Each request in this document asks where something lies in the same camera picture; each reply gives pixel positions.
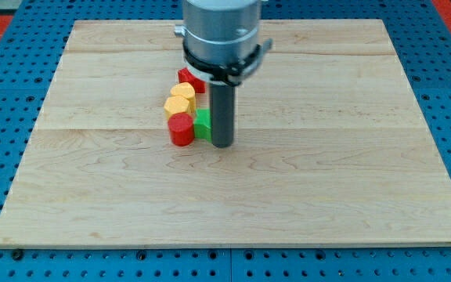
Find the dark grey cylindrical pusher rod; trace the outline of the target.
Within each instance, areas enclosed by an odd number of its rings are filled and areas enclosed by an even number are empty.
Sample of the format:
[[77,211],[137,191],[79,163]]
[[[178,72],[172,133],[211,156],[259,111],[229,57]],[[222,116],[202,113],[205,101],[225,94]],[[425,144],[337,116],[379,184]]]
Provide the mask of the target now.
[[235,98],[234,87],[209,85],[211,142],[218,148],[226,148],[233,144]]

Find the black clamp ring mount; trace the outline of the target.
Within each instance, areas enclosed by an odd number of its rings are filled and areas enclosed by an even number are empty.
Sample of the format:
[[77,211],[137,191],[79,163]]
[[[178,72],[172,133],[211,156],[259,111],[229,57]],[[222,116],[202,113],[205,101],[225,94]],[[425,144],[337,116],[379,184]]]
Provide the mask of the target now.
[[261,66],[265,54],[272,49],[272,39],[257,44],[248,56],[229,64],[206,62],[194,56],[185,43],[182,47],[186,67],[193,76],[210,84],[238,86]]

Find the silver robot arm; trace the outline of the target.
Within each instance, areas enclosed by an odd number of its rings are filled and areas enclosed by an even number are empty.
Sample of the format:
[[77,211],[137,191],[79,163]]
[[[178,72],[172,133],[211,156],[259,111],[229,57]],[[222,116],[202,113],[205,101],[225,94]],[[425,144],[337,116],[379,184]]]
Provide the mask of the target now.
[[189,72],[208,83],[211,143],[233,144],[236,87],[262,64],[272,39],[259,42],[262,2],[259,0],[183,0],[182,38]]

